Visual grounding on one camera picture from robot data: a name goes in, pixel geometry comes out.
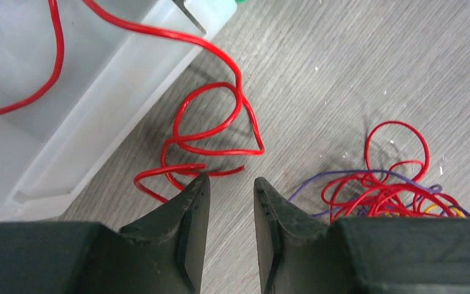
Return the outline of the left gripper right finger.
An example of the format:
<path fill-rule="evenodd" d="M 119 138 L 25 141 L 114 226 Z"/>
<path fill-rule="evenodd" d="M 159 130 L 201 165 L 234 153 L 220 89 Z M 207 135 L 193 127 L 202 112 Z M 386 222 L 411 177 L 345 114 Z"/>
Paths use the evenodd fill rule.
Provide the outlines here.
<path fill-rule="evenodd" d="M 263 293 L 470 293 L 470 219 L 344 217 L 326 225 L 254 182 Z"/>

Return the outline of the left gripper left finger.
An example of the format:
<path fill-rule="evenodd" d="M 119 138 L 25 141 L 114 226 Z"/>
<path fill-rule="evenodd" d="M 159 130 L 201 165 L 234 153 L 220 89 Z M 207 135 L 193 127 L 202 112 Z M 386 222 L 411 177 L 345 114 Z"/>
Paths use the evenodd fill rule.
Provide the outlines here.
<path fill-rule="evenodd" d="M 210 188 L 202 173 L 119 231 L 99 222 L 0 222 L 0 293 L 199 293 Z"/>

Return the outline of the white plastic bin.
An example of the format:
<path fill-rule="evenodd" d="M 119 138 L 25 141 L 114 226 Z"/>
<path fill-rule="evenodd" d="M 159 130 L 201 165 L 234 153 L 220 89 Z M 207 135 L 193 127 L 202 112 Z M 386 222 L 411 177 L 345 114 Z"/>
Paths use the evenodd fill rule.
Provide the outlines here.
<path fill-rule="evenodd" d="M 0 221 L 61 215 L 201 50 L 121 29 L 83 1 L 58 9 L 60 77 L 0 115 Z M 48 2 L 0 1 L 0 108 L 34 94 L 55 60 Z"/>

